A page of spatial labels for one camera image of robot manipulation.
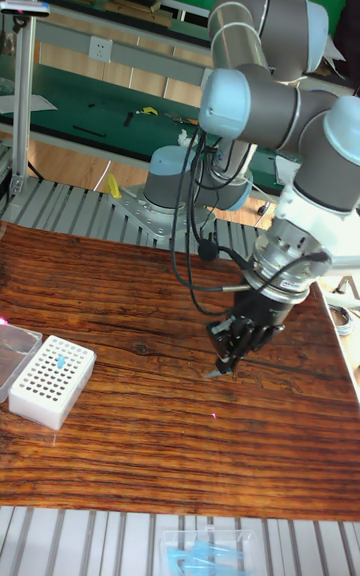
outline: black cable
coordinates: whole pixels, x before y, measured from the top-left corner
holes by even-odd
[[[173,225],[172,225],[172,230],[171,230],[171,239],[170,239],[171,266],[172,266],[175,277],[177,278],[179,283],[184,285],[184,287],[187,287],[188,289],[192,289],[193,291],[199,291],[199,292],[221,292],[222,287],[200,287],[199,285],[191,285],[187,280],[185,280],[184,278],[181,278],[181,276],[178,272],[177,266],[176,266],[175,240],[176,240],[177,219],[178,219],[179,207],[180,207],[180,198],[181,198],[181,192],[182,192],[183,183],[184,183],[184,176],[185,176],[185,172],[186,172],[186,167],[188,164],[189,156],[190,156],[192,147],[194,145],[194,141],[195,141],[198,129],[199,128],[197,127],[195,129],[193,135],[192,135],[189,147],[187,148],[187,151],[185,154],[184,163],[183,163],[181,173],[180,173],[180,181],[179,181],[179,187],[178,187],[178,192],[177,192],[177,196],[176,196],[175,209],[174,209],[174,219],[173,219]]]
[[[195,305],[196,309],[201,313],[205,314],[205,316],[223,316],[229,312],[229,308],[220,310],[218,312],[212,312],[207,309],[201,307],[194,292],[194,285],[193,285],[193,277],[192,277],[192,269],[191,269],[191,253],[190,253],[190,229],[193,229],[194,236],[199,242],[200,236],[197,232],[197,227],[195,223],[195,215],[194,215],[194,184],[195,184],[195,176],[196,170],[199,164],[200,155],[202,152],[202,147],[205,144],[206,135],[203,134],[201,137],[201,141],[199,142],[198,148],[196,150],[195,157],[191,164],[191,177],[187,195],[187,206],[186,206],[186,235],[185,235],[185,252],[186,252],[186,265],[187,265],[187,273],[188,273],[188,280],[190,285],[190,296],[193,304]]]
[[[209,218],[210,218],[211,214],[213,213],[214,209],[216,208],[216,206],[218,205],[219,200],[220,200],[219,192],[216,192],[216,201],[215,201],[214,205],[212,206],[212,208],[209,210],[209,213],[208,213],[206,219],[204,220],[203,224],[200,227],[200,237],[201,238],[203,236],[204,228],[206,227],[207,223],[209,222]]]
[[[34,165],[32,165],[29,160],[28,160],[28,165],[29,165],[31,171],[34,172],[34,174],[38,177],[39,180],[45,180],[45,179],[44,179],[44,176],[42,176],[42,175],[40,174],[40,172],[38,172],[38,170],[36,169],[36,167],[34,167]]]

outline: wooden table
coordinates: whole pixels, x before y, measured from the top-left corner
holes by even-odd
[[[194,258],[194,278],[238,274]],[[235,380],[203,378],[206,318],[168,252],[8,225],[0,288],[10,323],[98,356],[60,432],[1,406],[0,504],[359,520],[359,407],[317,287]]]

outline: metal frame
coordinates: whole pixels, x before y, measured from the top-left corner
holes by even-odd
[[[7,31],[11,31],[9,26],[10,18],[6,19]],[[36,40],[50,45],[57,45],[65,49],[82,54],[89,53],[90,41],[93,34],[81,32],[68,27],[62,27],[45,20],[36,22]],[[206,65],[193,61],[169,56],[161,52],[156,52],[146,47],[140,47],[113,41],[111,62],[120,63],[136,69],[149,71],[153,74],[160,74],[168,78],[180,80],[191,85],[201,86]]]
[[[30,139],[30,98],[34,66],[35,20],[30,18],[17,35],[15,111],[13,132],[13,176],[10,194],[21,191],[27,175]]]

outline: wall socket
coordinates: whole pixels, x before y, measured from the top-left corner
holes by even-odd
[[[89,47],[89,58],[101,60],[102,63],[111,61],[112,40],[91,36]]]

